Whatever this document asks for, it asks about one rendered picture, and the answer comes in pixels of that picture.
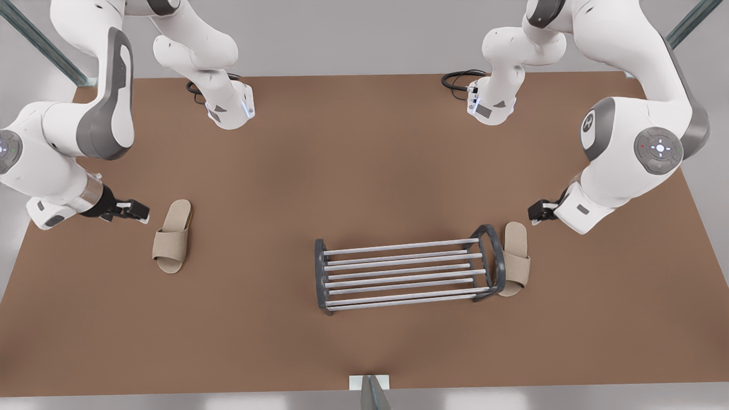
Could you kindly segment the grey metal shoe rack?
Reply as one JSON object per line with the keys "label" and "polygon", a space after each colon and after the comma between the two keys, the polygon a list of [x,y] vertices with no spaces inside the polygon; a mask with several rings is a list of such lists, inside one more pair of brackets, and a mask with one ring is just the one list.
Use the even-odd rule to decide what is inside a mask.
{"label": "grey metal shoe rack", "polygon": [[313,247],[318,308],[328,316],[428,302],[478,302],[505,288],[506,253],[492,225],[469,237],[377,247]]}

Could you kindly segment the beige open-toe slipper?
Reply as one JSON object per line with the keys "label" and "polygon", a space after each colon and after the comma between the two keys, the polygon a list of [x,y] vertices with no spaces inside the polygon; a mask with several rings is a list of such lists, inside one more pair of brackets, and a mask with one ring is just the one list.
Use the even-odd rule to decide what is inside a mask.
{"label": "beige open-toe slipper", "polygon": [[187,199],[172,202],[162,228],[154,234],[153,260],[166,273],[179,272],[188,250],[189,226],[193,207]]}
{"label": "beige open-toe slipper", "polygon": [[505,284],[499,295],[511,297],[529,282],[531,259],[528,255],[527,230],[519,222],[509,222],[503,230]]}

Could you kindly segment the silver frame post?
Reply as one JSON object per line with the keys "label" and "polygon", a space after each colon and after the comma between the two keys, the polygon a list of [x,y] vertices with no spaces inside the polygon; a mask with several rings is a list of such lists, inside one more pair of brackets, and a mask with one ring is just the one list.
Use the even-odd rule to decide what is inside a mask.
{"label": "silver frame post", "polygon": [[392,410],[385,391],[390,389],[389,375],[350,375],[349,390],[359,390],[361,410]]}
{"label": "silver frame post", "polygon": [[699,0],[698,3],[666,35],[671,49],[676,49],[724,0]]}
{"label": "silver frame post", "polygon": [[77,87],[96,85],[96,78],[87,77],[10,0],[0,0],[0,17],[5,19],[13,29],[21,34]]}

